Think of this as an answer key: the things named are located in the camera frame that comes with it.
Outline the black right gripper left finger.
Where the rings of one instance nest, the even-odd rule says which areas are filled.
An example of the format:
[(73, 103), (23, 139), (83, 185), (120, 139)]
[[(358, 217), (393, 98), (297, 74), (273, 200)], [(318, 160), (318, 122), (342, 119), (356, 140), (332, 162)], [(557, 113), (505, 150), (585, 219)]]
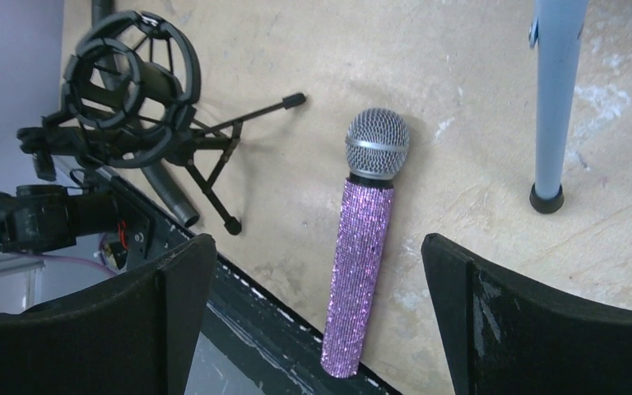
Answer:
[(0, 394), (182, 394), (217, 263), (198, 235), (21, 314), (0, 314)]

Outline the black microphone shock mount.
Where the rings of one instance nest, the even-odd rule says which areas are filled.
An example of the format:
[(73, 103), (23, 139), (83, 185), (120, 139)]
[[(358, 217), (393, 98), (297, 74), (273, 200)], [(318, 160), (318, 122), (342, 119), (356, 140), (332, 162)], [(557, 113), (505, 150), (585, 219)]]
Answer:
[(184, 167), (224, 222), (242, 226), (213, 192), (245, 122), (306, 101), (294, 93), (215, 126), (200, 122), (202, 72), (188, 37), (150, 12), (115, 12), (77, 43), (60, 87), (60, 107), (38, 127), (17, 132), (41, 179), (51, 159), (71, 156), (88, 168), (142, 169), (161, 161)]

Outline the light blue music stand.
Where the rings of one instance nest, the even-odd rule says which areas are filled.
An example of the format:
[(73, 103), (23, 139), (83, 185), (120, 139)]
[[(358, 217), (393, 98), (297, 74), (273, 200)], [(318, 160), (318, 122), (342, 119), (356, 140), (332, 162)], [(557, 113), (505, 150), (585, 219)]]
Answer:
[(588, 4), (536, 1), (528, 33), (529, 46), (538, 51), (535, 180), (529, 201), (541, 214), (564, 204), (561, 178)]

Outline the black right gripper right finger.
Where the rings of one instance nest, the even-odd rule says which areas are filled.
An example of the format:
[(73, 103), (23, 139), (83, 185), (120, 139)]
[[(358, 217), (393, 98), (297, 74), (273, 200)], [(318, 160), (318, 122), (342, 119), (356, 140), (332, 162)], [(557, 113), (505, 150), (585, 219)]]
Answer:
[(440, 234), (421, 245), (457, 394), (632, 394), (632, 310), (571, 295)]

